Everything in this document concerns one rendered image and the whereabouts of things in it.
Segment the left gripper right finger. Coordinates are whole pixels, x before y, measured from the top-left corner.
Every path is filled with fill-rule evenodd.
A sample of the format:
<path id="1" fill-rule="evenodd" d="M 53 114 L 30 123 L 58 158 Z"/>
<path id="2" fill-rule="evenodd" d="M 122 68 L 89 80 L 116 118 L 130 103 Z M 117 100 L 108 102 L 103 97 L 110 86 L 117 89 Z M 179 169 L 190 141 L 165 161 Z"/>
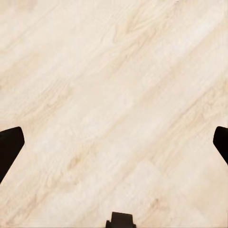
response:
<path id="1" fill-rule="evenodd" d="M 228 165 L 228 128 L 217 126 L 213 144 Z"/>

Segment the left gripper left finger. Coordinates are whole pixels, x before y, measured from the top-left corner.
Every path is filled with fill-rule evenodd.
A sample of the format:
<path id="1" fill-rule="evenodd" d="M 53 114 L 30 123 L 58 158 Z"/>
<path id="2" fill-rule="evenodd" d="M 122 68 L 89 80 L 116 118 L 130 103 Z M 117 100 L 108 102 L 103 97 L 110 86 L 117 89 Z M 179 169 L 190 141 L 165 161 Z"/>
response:
<path id="1" fill-rule="evenodd" d="M 0 184 L 25 144 L 20 126 L 0 132 Z"/>

